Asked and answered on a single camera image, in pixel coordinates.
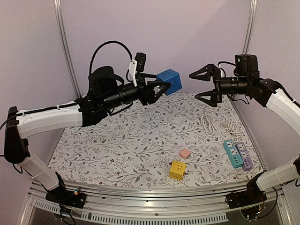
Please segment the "blue cube socket adapter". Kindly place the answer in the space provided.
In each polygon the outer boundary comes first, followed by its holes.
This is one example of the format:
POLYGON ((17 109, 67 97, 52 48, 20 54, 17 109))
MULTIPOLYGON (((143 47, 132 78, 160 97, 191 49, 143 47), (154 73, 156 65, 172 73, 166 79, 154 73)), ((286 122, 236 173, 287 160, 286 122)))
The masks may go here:
POLYGON ((182 89, 180 74, 172 69, 157 74, 156 80, 170 83, 170 88, 165 91, 167 96, 182 89))

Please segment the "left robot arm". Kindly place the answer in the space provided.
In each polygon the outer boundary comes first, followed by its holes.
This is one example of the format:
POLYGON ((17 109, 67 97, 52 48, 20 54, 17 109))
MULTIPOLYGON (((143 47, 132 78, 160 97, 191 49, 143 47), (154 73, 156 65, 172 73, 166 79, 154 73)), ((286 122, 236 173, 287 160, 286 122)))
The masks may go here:
POLYGON ((115 74, 111 66, 90 68, 87 94, 69 103, 28 111, 11 107, 1 125, 5 129, 5 160, 29 173, 59 203, 66 203, 77 192, 68 191, 62 177, 29 150, 28 138, 61 128, 96 125, 107 116, 130 108, 136 100, 142 105, 157 102, 171 84, 144 73, 145 62, 142 52, 130 56, 125 78, 115 74))

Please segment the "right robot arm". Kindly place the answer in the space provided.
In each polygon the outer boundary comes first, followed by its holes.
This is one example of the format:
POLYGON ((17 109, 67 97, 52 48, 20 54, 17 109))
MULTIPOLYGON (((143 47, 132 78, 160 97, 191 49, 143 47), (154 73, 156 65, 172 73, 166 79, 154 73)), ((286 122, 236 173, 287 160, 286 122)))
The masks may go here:
MULTIPOLYGON (((201 81, 213 81, 214 89, 199 93, 196 99, 216 107, 222 102, 223 95, 245 95, 254 99, 261 106, 268 108, 278 115, 289 127, 300 133, 300 105, 277 81, 262 79, 258 68, 257 57, 252 54, 235 56, 233 77, 222 77, 221 69, 214 64, 189 74, 189 78, 201 81)), ((284 185, 300 177, 300 157, 276 167, 268 172, 252 178, 247 184, 242 200, 253 204, 267 189, 284 185)))

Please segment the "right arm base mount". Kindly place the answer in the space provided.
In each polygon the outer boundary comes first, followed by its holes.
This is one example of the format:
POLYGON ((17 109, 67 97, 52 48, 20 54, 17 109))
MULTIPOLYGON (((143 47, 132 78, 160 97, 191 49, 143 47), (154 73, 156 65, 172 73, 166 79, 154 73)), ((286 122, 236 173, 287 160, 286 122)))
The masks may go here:
POLYGON ((230 209, 240 208, 267 200, 264 191, 258 188, 247 188, 244 191, 232 191, 225 197, 225 202, 230 209))

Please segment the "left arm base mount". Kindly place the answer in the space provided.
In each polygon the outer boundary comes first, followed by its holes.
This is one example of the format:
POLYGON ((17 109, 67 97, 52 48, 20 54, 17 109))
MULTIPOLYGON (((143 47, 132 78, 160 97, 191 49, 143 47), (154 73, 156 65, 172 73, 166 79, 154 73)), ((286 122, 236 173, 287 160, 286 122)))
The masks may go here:
POLYGON ((85 205, 87 195, 79 189, 76 191, 67 190, 63 186, 58 186, 53 190, 47 190, 46 200, 59 203, 65 206, 82 209, 85 205))

